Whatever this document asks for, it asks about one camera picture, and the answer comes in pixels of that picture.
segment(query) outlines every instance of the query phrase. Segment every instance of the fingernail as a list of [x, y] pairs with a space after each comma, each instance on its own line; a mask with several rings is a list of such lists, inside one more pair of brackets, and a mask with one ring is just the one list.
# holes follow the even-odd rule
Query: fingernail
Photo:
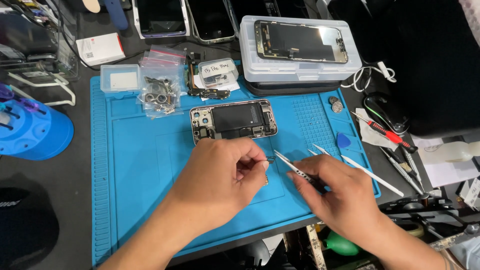
[[262, 161], [262, 165], [265, 168], [265, 171], [268, 169], [268, 166], [270, 166], [270, 163], [268, 161]]

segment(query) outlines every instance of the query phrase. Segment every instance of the plastic storage box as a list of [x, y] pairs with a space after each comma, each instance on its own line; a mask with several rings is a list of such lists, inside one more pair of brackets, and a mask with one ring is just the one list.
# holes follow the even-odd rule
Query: plastic storage box
[[237, 67], [231, 58], [198, 64], [198, 75], [208, 89], [233, 84], [239, 77]]
[[135, 92], [142, 87], [138, 65], [102, 65], [100, 89], [105, 93]]
[[[334, 64], [261, 59], [257, 55], [253, 28], [257, 20], [335, 27], [342, 32], [348, 62]], [[344, 21], [245, 16], [240, 24], [239, 39], [243, 71], [249, 82], [342, 81], [362, 67], [352, 33]]]

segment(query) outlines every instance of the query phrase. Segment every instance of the left hand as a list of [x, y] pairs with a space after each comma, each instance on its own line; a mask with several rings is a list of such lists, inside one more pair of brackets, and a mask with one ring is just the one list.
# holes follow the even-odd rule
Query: left hand
[[204, 138], [156, 211], [170, 209], [175, 220], [189, 224], [193, 237], [220, 227], [265, 184], [266, 160], [252, 139]]

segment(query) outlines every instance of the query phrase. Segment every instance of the red screwdriver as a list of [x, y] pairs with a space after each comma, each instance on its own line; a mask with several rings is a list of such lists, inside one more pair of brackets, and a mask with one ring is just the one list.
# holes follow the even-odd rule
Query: red screwdriver
[[384, 128], [382, 128], [379, 124], [375, 123], [374, 121], [368, 121], [365, 118], [359, 116], [358, 114], [354, 113], [351, 111], [355, 116], [357, 116], [359, 119], [364, 120], [367, 122], [367, 125], [370, 126], [373, 130], [377, 131], [378, 133], [382, 134], [383, 136], [387, 137], [390, 141], [398, 144], [400, 147], [405, 148], [410, 154], [413, 154], [417, 152], [419, 149], [416, 146], [411, 146], [408, 144], [406, 141], [402, 140], [397, 134], [391, 132], [391, 131], [386, 131]]

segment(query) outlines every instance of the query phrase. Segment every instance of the blue silicone repair mat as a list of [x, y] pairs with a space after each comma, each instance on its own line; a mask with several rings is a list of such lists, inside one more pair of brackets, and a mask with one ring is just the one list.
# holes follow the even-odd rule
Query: blue silicone repair mat
[[[206, 104], [256, 99], [242, 85], [228, 100], [183, 96], [183, 115], [151, 120], [136, 104], [136, 96], [106, 98], [100, 77], [91, 87], [92, 125], [92, 261], [96, 265], [115, 252], [150, 216], [172, 186], [195, 146], [189, 110]], [[367, 157], [347, 108], [334, 113], [330, 96], [345, 101], [339, 90], [302, 96], [267, 97], [278, 125], [274, 136], [255, 139], [267, 156], [276, 149], [290, 160], [320, 153], [352, 158], [370, 169]], [[344, 133], [351, 145], [336, 147], [336, 135]], [[226, 225], [194, 239], [176, 256], [226, 243], [312, 217], [309, 208], [285, 175], [289, 168], [280, 159], [267, 171], [269, 184], [252, 203]], [[380, 196], [378, 184], [373, 185]]]

